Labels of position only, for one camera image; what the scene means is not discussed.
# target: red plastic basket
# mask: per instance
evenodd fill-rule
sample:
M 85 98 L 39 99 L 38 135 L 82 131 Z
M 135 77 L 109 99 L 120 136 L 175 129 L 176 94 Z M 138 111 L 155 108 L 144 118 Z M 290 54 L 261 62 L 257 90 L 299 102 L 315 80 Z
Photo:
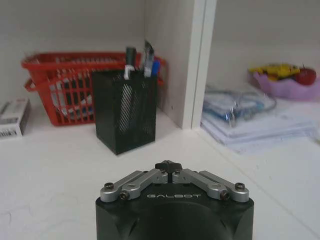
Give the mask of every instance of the red plastic basket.
M 125 67 L 124 52 L 58 52 L 27 57 L 21 63 L 31 78 L 24 87 L 37 91 L 54 126 L 94 123 L 91 73 Z M 141 54 L 136 56 L 137 66 Z M 156 57 L 161 67 L 166 62 Z

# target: black mesh pen holder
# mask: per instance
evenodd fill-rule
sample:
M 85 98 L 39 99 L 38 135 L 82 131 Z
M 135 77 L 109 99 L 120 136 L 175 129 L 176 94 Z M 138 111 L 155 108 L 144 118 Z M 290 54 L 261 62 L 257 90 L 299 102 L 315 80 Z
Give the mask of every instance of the black mesh pen holder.
M 92 74 L 97 137 L 116 155 L 155 141 L 157 77 L 123 70 Z

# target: white desk surface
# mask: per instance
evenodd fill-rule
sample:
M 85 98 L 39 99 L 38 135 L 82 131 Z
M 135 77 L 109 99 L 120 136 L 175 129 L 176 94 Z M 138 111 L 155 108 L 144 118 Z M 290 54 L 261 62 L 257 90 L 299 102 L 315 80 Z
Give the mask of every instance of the white desk surface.
M 115 156 L 93 124 L 53 127 L 34 107 L 26 135 L 0 141 L 0 240 L 95 240 L 103 184 L 163 160 L 245 183 L 255 201 L 254 239 L 320 239 L 318 145 L 301 140 L 243 157 L 201 129 L 177 128 L 161 111 L 156 129 L 155 143 Z

